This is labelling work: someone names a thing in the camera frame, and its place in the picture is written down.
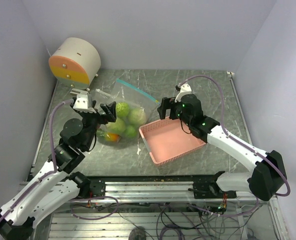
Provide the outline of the light green round fruit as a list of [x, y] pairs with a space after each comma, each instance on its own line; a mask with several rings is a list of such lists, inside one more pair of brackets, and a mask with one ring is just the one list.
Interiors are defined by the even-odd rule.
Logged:
[[118, 102], [116, 104], [116, 115], [118, 118], [125, 118], [130, 112], [130, 106], [126, 102]]

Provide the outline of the pale cabbage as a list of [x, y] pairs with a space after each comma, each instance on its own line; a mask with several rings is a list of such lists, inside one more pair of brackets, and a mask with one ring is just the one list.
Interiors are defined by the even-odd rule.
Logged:
[[136, 126], [141, 126], [141, 125], [145, 124], [147, 121], [145, 111], [140, 108], [132, 109], [129, 112], [127, 119], [130, 124], [136, 125]]
[[117, 118], [115, 122], [109, 122], [106, 125], [106, 129], [109, 133], [117, 134], [117, 135], [123, 135], [123, 133], [126, 130], [126, 123], [123, 119]]

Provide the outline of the blue zipper clear bag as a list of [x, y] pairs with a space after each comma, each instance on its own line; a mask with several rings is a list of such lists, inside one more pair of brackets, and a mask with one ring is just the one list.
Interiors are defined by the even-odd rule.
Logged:
[[148, 93], [117, 79], [111, 93], [97, 92], [107, 103], [116, 102], [116, 122], [101, 125], [97, 134], [108, 143], [139, 137], [139, 128], [148, 122], [159, 102]]

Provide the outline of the orange mango fruit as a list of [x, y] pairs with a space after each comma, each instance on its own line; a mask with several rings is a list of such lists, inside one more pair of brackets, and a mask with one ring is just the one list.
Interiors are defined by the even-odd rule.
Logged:
[[117, 143], [120, 140], [120, 136], [114, 133], [106, 132], [104, 136], [105, 140], [112, 143]]

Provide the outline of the dotted clear zip bag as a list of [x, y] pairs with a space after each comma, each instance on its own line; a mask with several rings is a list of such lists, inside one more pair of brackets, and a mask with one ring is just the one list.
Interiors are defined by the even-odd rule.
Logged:
[[[111, 97], [111, 94], [107, 93], [107, 92], [104, 92], [103, 90], [100, 90], [98, 88], [95, 89], [95, 92], [96, 92], [96, 97], [97, 97], [97, 101], [99, 103], [108, 103], [110, 97]], [[105, 141], [107, 143], [116, 143], [116, 142], [108, 142], [105, 140], [104, 136], [105, 136], [105, 133], [108, 133], [107, 129], [106, 129], [106, 126], [105, 125], [101, 125], [101, 127], [98, 129], [97, 131], [97, 135], [102, 139], [102, 141]]]

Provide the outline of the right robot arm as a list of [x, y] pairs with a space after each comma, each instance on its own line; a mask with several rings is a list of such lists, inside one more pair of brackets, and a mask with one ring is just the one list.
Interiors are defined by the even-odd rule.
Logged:
[[160, 119], [165, 118], [167, 110], [170, 111], [169, 118], [187, 126], [189, 134], [223, 150], [248, 170], [218, 173], [214, 182], [208, 185], [212, 197], [219, 198], [228, 191], [242, 191], [269, 201], [287, 183], [283, 157], [279, 152], [259, 149], [227, 131], [221, 123], [204, 115], [201, 102], [194, 94], [186, 94], [180, 101], [174, 97], [162, 98], [157, 108]]

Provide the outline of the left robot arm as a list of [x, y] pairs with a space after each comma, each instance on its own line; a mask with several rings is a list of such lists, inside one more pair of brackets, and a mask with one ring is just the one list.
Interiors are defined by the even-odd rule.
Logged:
[[[26, 240], [38, 224], [69, 200], [89, 195], [90, 181], [74, 169], [97, 142], [101, 125], [116, 121], [116, 103], [101, 104], [74, 97], [58, 104], [50, 114], [49, 140], [51, 154], [39, 172], [11, 200], [0, 206], [0, 235], [5, 240]], [[53, 141], [53, 120], [59, 108], [69, 105], [81, 118], [68, 120], [60, 132], [58, 145]]]

